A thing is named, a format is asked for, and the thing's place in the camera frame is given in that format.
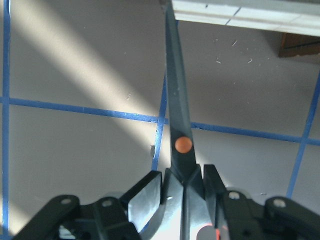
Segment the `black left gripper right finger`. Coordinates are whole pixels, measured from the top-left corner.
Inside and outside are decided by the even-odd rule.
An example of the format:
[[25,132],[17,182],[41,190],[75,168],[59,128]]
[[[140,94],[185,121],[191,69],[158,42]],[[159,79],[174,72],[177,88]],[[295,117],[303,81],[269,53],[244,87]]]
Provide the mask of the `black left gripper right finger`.
[[320,216],[282,196],[258,204],[228,190],[216,167],[204,165],[205,200],[218,240],[318,240]]

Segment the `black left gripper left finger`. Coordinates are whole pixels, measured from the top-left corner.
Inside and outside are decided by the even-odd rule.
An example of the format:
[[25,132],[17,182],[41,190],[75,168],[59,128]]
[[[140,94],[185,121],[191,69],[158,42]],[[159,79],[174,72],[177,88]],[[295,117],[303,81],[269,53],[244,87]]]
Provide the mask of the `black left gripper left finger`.
[[52,198],[15,240],[139,240],[161,202],[162,174],[150,171],[121,197],[81,205],[75,195]]

